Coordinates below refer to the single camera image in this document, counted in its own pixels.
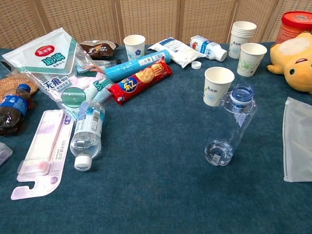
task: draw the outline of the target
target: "woven screen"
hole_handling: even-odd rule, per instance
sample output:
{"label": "woven screen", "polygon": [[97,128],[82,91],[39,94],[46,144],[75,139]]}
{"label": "woven screen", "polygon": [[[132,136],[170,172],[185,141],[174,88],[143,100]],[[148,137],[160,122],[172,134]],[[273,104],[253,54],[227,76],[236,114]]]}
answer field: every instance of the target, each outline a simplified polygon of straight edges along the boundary
{"label": "woven screen", "polygon": [[17,48],[44,35],[25,0],[1,0],[0,47]]}
{"label": "woven screen", "polygon": [[215,42],[225,43],[235,2],[235,0],[185,0],[181,11],[181,40],[190,43],[191,37],[201,35]]}
{"label": "woven screen", "polygon": [[119,43],[110,0],[40,0],[51,30],[63,27],[76,41],[106,39]]}
{"label": "woven screen", "polygon": [[281,26],[281,18],[288,11],[312,11],[312,0],[284,0],[281,10],[270,33],[268,41],[275,41],[279,28]]}
{"label": "woven screen", "polygon": [[255,23],[257,29],[252,42],[261,42],[276,4],[277,0],[239,0],[233,22],[250,21]]}
{"label": "woven screen", "polygon": [[140,34],[145,44],[153,44],[177,36],[179,0],[120,0],[119,4],[122,37]]}

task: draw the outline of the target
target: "white bottle cap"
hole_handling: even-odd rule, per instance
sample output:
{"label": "white bottle cap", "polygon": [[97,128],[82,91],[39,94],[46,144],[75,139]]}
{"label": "white bottle cap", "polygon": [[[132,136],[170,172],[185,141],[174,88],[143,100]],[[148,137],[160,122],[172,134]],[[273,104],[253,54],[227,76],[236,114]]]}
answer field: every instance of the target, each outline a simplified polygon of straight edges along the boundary
{"label": "white bottle cap", "polygon": [[92,158],[89,155],[78,155],[75,159],[75,168],[78,171],[88,171],[91,164]]}
{"label": "white bottle cap", "polygon": [[200,69],[201,68],[201,62],[198,62],[198,61],[192,62],[192,68],[193,69]]}
{"label": "white bottle cap", "polygon": [[228,52],[226,50],[219,48],[215,52],[215,60],[217,60],[219,62],[223,62],[227,55],[228,55]]}

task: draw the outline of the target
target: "red biscuit package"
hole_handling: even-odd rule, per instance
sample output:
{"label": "red biscuit package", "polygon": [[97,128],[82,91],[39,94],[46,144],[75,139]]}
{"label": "red biscuit package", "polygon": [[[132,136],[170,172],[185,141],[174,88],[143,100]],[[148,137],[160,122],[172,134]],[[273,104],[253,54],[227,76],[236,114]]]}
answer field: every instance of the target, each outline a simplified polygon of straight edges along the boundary
{"label": "red biscuit package", "polygon": [[122,105],[125,101],[171,74],[172,70],[163,58],[138,73],[112,85],[108,90],[113,94],[116,102]]}

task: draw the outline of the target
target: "blue tube package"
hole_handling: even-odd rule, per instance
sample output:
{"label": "blue tube package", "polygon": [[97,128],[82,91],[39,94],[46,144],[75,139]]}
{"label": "blue tube package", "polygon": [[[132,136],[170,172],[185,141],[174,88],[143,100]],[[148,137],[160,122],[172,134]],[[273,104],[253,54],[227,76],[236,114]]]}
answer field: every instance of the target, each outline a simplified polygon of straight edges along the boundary
{"label": "blue tube package", "polygon": [[129,62],[124,62],[122,64],[109,67],[105,69],[105,73],[107,78],[112,82],[119,82],[134,73],[141,71],[142,69],[152,65],[156,61],[160,60],[162,57],[165,57],[166,63],[171,61],[171,57],[168,50],[161,50],[159,52],[151,53],[149,55],[145,55],[136,60],[132,60]]}

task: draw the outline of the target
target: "red container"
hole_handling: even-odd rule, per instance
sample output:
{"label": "red container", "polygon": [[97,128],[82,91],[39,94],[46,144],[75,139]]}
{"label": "red container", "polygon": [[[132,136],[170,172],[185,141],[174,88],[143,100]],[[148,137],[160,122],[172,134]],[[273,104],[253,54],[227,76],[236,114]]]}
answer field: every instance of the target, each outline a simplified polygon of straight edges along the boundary
{"label": "red container", "polygon": [[297,37],[300,33],[312,32],[312,12],[289,11],[283,14],[276,44]]}

